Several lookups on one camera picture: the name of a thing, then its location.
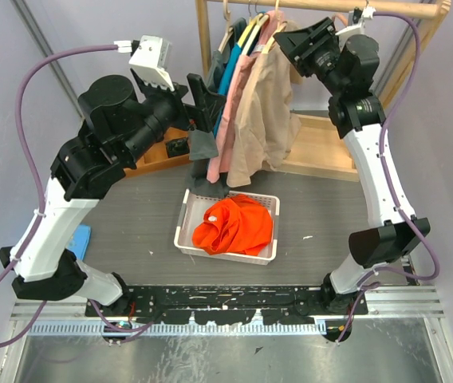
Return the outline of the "wooden hanger with metal hook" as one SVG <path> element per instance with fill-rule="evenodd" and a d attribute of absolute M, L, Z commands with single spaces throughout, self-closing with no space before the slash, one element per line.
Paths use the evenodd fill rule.
<path fill-rule="evenodd" d="M 352 12 L 354 11 L 355 8 L 361 8 L 363 9 L 366 6 L 372 6 L 370 4 L 370 1 L 365 1 L 362 6 L 354 6 L 351 10 L 349 10 L 347 13 L 334 13 L 332 16 L 332 21 L 334 24 L 337 22 L 340 23 L 341 29 L 345 28 L 352 22 Z"/>

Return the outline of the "beige t shirt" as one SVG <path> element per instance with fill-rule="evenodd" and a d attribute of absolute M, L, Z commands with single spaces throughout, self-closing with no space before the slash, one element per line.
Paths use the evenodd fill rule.
<path fill-rule="evenodd" d="M 251 184 L 251 176 L 260 170 L 277 170 L 301 127 L 290 108 L 292 84 L 301 83 L 301 78 L 272 34 L 268 32 L 267 43 L 250 56 L 238 59 L 234 141 L 226 145 L 223 156 L 230 188 Z"/>

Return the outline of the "pink t shirt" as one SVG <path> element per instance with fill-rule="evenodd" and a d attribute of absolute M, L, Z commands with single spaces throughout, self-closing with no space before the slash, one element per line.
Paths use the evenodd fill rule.
<path fill-rule="evenodd" d="M 235 67 L 234 76 L 226 95 L 226 104 L 221 119 L 217 123 L 218 127 L 215 128 L 215 140 L 219 154 L 209 161 L 207 167 L 207 180 L 211 183 L 217 182 L 222 174 L 228 173 L 230 170 L 235 142 L 234 123 L 242 93 L 258 55 L 262 52 L 262 48 L 276 26 L 274 10 L 268 11 L 267 15 L 270 16 L 270 19 L 261 28 L 250 50 L 250 55 L 245 56 L 241 53 Z"/>

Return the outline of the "orange t shirt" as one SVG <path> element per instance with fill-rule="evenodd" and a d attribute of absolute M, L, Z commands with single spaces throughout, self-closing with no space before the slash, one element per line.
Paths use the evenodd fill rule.
<path fill-rule="evenodd" d="M 273 235 L 274 221 L 266 207 L 248 195 L 227 197 L 208 208 L 191 237 L 209 255 L 257 256 Z"/>

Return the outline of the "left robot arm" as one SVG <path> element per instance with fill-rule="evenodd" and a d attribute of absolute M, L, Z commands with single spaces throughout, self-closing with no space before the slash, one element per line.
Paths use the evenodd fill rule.
<path fill-rule="evenodd" d="M 84 217 L 111 186 L 170 128 L 210 132 L 226 98 L 190 73 L 187 85 L 152 87 L 137 74 L 108 75 L 78 98 L 85 115 L 76 137 L 62 145 L 50 167 L 40 225 L 14 267 L 12 287 L 20 299 L 94 301 L 107 315 L 126 314 L 132 292 L 117 273 L 87 266 L 68 250 Z"/>

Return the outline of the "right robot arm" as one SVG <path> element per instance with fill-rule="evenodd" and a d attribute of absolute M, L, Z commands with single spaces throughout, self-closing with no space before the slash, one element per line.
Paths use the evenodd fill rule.
<path fill-rule="evenodd" d="M 386 116 L 372 92 L 379 45 L 362 31 L 338 32 L 331 18 L 274 40 L 302 77 L 315 76 L 329 90 L 329 119 L 358 171 L 368 229 L 349 236 L 349 255 L 321 284 L 319 302 L 330 314 L 352 304 L 370 272 L 409 255 L 430 231 L 405 197 L 387 142 Z"/>

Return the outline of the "blue t shirt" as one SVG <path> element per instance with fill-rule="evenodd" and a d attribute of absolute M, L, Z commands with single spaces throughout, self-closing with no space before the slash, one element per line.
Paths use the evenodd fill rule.
<path fill-rule="evenodd" d="M 210 72 L 212 74 L 213 91 L 215 93 L 223 96 L 228 94 L 241 52 L 242 47 L 238 43 L 235 43 L 226 64 L 224 64 L 224 57 L 220 51 L 216 50 L 213 52 Z"/>

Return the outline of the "grey t shirt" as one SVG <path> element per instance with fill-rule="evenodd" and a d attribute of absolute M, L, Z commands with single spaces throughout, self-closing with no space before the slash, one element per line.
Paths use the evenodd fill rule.
<path fill-rule="evenodd" d="M 213 93 L 219 92 L 220 81 L 226 73 L 227 63 L 233 53 L 235 43 L 246 27 L 247 21 L 245 18 L 237 19 L 231 26 L 232 35 L 226 40 L 226 45 L 213 52 L 211 66 L 205 79 L 206 87 Z M 211 183 L 207 180 L 209 160 L 213 158 L 214 154 L 219 154 L 213 133 L 193 130 L 189 137 L 191 139 L 190 159 L 192 164 L 187 174 L 186 187 L 195 195 L 224 198 L 230 190 L 226 185 L 226 181 L 220 179 L 215 183 Z"/>

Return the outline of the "wooden hanger blue shirt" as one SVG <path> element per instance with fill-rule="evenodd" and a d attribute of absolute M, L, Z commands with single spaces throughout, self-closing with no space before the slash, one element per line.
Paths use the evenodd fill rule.
<path fill-rule="evenodd" d="M 248 0 L 247 6 L 248 6 L 249 19 L 246 22 L 246 27 L 244 28 L 244 30 L 242 31 L 242 34 L 240 35 L 240 37 L 238 38 L 238 40 L 236 42 L 236 44 L 239 47 L 243 47 L 245 40 L 247 39 L 250 29 L 252 27 L 252 24 L 254 22 L 254 15 L 253 15 L 251 7 L 256 6 L 256 1 Z"/>

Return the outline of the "wooden hanger grey shirt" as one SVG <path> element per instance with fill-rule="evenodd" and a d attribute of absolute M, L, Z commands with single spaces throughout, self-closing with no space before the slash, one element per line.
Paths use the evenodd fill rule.
<path fill-rule="evenodd" d="M 230 40 L 230 37 L 232 36 L 234 29 L 232 26 L 232 21 L 231 21 L 231 11 L 229 8 L 229 1 L 228 0 L 223 0 L 223 18 L 225 21 L 225 32 L 223 35 L 223 38 L 219 44 L 218 51 L 223 53 L 225 51 L 225 48 L 228 45 L 228 41 Z"/>

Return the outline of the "brown wooden compartment tray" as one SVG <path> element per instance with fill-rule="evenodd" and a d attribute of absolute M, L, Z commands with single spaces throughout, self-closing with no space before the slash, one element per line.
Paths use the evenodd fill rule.
<path fill-rule="evenodd" d="M 170 140 L 187 138 L 187 132 L 176 128 L 169 128 L 164 139 L 152 146 L 136 163 L 136 169 L 125 168 L 128 178 L 141 176 L 150 172 L 157 172 L 189 164 L 189 155 L 169 157 L 166 150 L 166 143 Z"/>

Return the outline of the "white plastic basket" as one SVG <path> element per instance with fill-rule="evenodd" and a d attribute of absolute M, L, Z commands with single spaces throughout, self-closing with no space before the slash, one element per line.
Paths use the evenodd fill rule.
<path fill-rule="evenodd" d="M 209 259 L 221 259 L 238 263 L 248 263 L 265 266 L 272 262 L 277 255 L 278 248 L 278 224 L 280 216 L 280 199 L 275 195 L 262 195 L 256 193 L 231 191 L 228 196 L 247 195 L 256 200 L 270 213 L 273 221 L 272 242 L 262 249 L 257 256 L 243 255 L 239 253 L 222 253 L 209 255 L 205 250 L 195 247 L 192 243 L 192 234 L 203 221 L 206 210 L 216 204 L 219 199 L 195 195 L 189 189 L 185 191 L 182 206 L 175 229 L 174 245 L 185 255 L 205 257 Z"/>

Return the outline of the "wooden clothes rack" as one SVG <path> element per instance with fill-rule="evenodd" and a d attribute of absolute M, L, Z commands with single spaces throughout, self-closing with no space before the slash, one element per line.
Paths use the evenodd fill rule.
<path fill-rule="evenodd" d="M 356 7 L 361 8 L 363 1 L 256 1 L 257 5 L 282 8 L 346 13 Z M 420 51 L 424 51 L 448 15 L 450 1 L 390 2 L 371 1 L 378 11 L 392 11 L 405 14 L 418 22 Z M 400 49 L 394 54 L 396 63 L 388 67 L 388 79 L 383 81 L 378 91 L 383 106 L 388 107 L 404 87 L 404 81 L 410 78 L 413 60 L 417 57 L 415 45 L 410 40 L 403 40 Z M 291 153 L 279 168 L 304 176 L 318 176 L 335 180 L 359 180 L 355 164 L 338 138 L 329 119 L 319 116 L 298 116 L 301 129 L 292 147 Z"/>

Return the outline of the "blue patterned cloth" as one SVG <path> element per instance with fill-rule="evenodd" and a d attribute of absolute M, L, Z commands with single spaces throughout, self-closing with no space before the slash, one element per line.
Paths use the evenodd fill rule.
<path fill-rule="evenodd" d="M 92 228 L 81 224 L 73 232 L 66 249 L 72 251 L 77 259 L 83 261 L 91 239 Z"/>

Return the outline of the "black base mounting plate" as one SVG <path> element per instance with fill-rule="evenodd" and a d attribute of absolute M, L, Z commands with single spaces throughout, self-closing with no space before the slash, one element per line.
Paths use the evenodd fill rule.
<path fill-rule="evenodd" d="M 138 323 L 248 324 L 256 315 L 271 326 L 312 324 L 316 316 L 347 315 L 358 294 L 328 302 L 315 286 L 130 286 L 124 308 L 101 306 L 105 317 L 133 314 Z"/>

